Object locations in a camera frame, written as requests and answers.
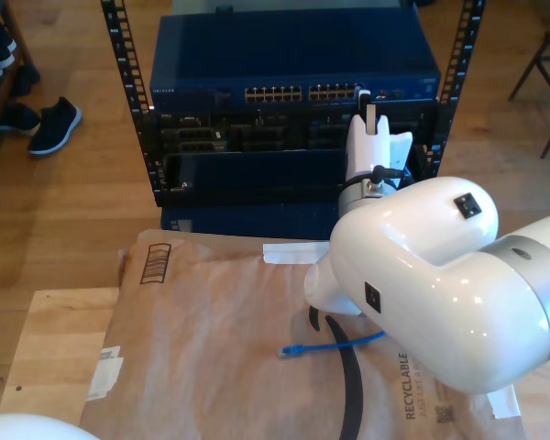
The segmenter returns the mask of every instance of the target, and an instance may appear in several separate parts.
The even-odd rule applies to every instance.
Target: wooden floor
[[[171,2],[126,3],[149,83],[156,28]],[[421,11],[443,68],[459,3],[440,0]],[[84,119],[47,159],[29,159],[23,137],[0,145],[0,399],[33,291],[117,285],[118,250],[160,219],[99,2],[12,4],[42,74],[22,101],[40,109],[64,95]],[[441,169],[492,194],[503,232],[550,214],[550,155],[538,159],[550,133],[550,92],[534,74],[517,103],[506,101],[543,33],[527,4],[489,0]]]

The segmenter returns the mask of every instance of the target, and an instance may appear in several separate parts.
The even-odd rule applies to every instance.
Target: black rack rail
[[[413,155],[413,160],[417,162],[417,171],[413,175],[417,181],[435,177],[440,168],[450,127],[466,80],[470,58],[475,48],[485,1],[462,1],[462,12],[439,99],[430,104],[379,104],[379,112],[388,115],[396,127],[401,129],[403,125],[404,129],[413,131],[414,144],[410,160]],[[160,146],[163,139],[161,115],[149,106],[124,0],[101,0],[101,5],[155,201],[158,206],[179,205],[183,200],[180,190],[187,190],[187,183],[183,182],[182,188],[176,188],[174,182],[166,181],[167,168],[163,164],[163,148]],[[220,117],[216,115],[214,120],[220,120]],[[410,122],[414,120],[415,124],[408,126],[402,118],[403,121],[406,118]],[[213,144],[208,143],[208,148],[213,148]],[[301,199],[302,195],[299,192],[293,189],[287,190],[291,198],[295,196],[297,200]],[[206,195],[208,197],[205,200],[208,203],[224,200],[226,196],[219,191],[210,191]],[[257,197],[264,201],[265,193],[258,192]],[[196,203],[190,200],[186,206],[196,206]]]

